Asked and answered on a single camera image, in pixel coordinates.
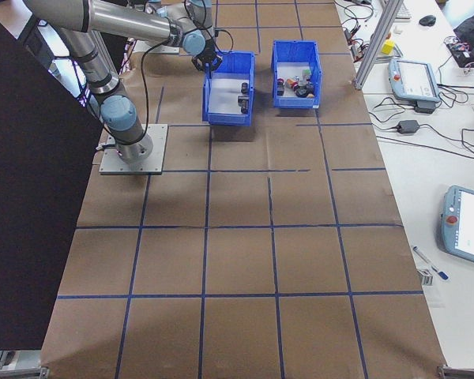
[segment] yellow object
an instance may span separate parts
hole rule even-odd
[[[395,43],[391,39],[387,39],[385,41],[385,44],[382,46],[381,52],[383,54],[389,55],[393,51],[393,48],[395,47]]]

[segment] pen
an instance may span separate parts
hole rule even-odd
[[[428,257],[425,254],[423,254],[423,252],[418,248],[418,246],[413,246],[412,251],[414,251],[416,254],[418,254],[418,256],[421,259],[423,259],[425,262],[427,262],[430,265],[430,267],[432,268],[432,270],[434,270],[437,273],[437,275],[441,276],[441,278],[443,280],[448,280],[449,277],[446,275],[446,273],[439,270],[437,267],[435,267],[435,265],[432,263],[432,261],[430,259],[428,259]]]

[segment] brown paper floor covering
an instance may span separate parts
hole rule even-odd
[[[213,15],[257,54],[254,141],[210,137],[190,57],[145,59],[150,118],[170,125],[165,172],[99,176],[96,157],[43,365],[53,378],[436,377],[444,358],[335,5],[219,0]],[[318,41],[318,111],[272,107],[275,39]],[[144,120],[139,70],[123,80]]]

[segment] red emergency stop button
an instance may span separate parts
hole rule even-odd
[[[447,222],[449,225],[454,225],[455,223],[458,222],[458,217],[456,217],[456,216],[447,216],[447,217],[446,217],[446,222]]]

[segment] metal base plate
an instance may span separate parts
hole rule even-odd
[[[145,41],[137,41],[137,43],[135,43],[134,52],[141,53],[141,52],[149,50],[153,46],[155,46],[155,45],[148,45]],[[172,46],[160,45],[156,49],[151,50],[149,53],[150,54],[177,55],[177,54],[179,54],[179,48],[178,47],[172,47]]]
[[[152,138],[152,152],[146,159],[131,165],[119,157],[115,148],[106,148],[100,164],[100,173],[102,175],[160,175],[164,169],[167,133],[167,124],[149,124],[148,135]],[[109,137],[107,143],[114,144],[114,138]]]

